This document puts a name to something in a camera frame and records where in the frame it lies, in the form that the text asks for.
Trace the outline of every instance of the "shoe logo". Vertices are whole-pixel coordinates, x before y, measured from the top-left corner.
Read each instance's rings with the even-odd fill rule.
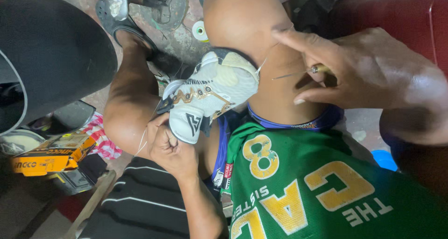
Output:
[[[188,114],[188,113],[186,113],[186,114],[187,114],[188,124],[190,124],[190,128],[191,128],[191,136],[194,136],[194,133],[198,131],[199,121],[201,121],[201,119],[199,117],[196,117],[196,120],[194,120],[195,116]]]

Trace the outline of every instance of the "leg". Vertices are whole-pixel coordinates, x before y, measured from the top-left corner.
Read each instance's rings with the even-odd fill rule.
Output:
[[[303,74],[285,79],[274,77],[305,71],[300,52],[277,45],[272,28],[292,26],[278,0],[205,0],[204,23],[210,43],[247,54],[260,67],[258,93],[249,99],[252,110],[264,119],[281,124],[300,124],[319,116],[325,104],[294,105],[294,96],[302,90],[318,87],[309,81],[296,88]]]
[[[104,130],[116,145],[135,155],[140,141],[143,140],[143,146],[147,140],[146,133],[142,139],[147,123],[157,116],[155,108],[160,102],[159,89],[146,62],[151,48],[129,32],[118,31],[116,35],[123,46],[123,62],[111,84],[104,110]],[[199,173],[203,178],[211,174],[218,151],[219,128],[216,122],[213,125],[210,138],[201,133],[195,145],[201,158]],[[145,157],[148,147],[146,145],[138,156]]]

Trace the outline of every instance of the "yellow lettering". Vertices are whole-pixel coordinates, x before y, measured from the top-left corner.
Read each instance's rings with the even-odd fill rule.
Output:
[[[297,179],[284,188],[283,197],[273,194],[260,203],[287,235],[308,226]]]
[[[255,144],[261,145],[261,150],[257,153],[253,153],[251,149],[251,147]],[[271,151],[271,146],[271,140],[266,135],[258,135],[244,143],[244,158],[250,161],[250,173],[257,179],[267,179],[277,172],[280,161],[277,153],[275,151]],[[265,169],[261,169],[259,167],[259,162],[263,158],[269,160],[269,166]]]
[[[241,236],[241,229],[246,224],[249,226],[250,237],[252,239],[266,239],[260,214],[258,213],[258,209],[256,207],[235,220],[232,224],[231,238],[236,239],[238,236]]]
[[[316,196],[328,211],[336,211],[354,201],[375,192],[375,188],[350,166],[341,161],[330,162],[305,176],[305,183],[311,191],[328,183],[325,179],[334,173],[344,182],[346,188],[336,191],[334,188]]]

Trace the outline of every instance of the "hand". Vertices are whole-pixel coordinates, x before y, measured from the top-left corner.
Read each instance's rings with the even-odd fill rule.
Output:
[[[371,28],[333,42],[296,31],[273,31],[272,36],[302,52],[307,66],[322,63],[337,78],[336,87],[312,88],[298,94],[296,104],[332,103],[344,109],[428,104],[448,108],[448,84],[442,71],[383,29]],[[325,76],[310,75],[316,82],[322,82]]]
[[[179,142],[170,129],[164,125],[169,113],[165,113],[148,123],[147,132],[158,125],[154,143],[149,151],[149,159],[173,175],[179,184],[181,181],[198,178],[198,155],[193,145]]]

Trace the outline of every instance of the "yellow number 8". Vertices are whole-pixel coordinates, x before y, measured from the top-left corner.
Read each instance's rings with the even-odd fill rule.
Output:
[[[257,153],[253,153],[251,149],[255,144],[261,145],[261,150]],[[279,157],[275,151],[271,151],[271,146],[271,140],[266,135],[258,135],[244,143],[243,155],[251,162],[249,165],[250,173],[257,179],[267,179],[274,175],[279,168]],[[269,160],[269,166],[265,169],[261,169],[259,166],[262,158]]]

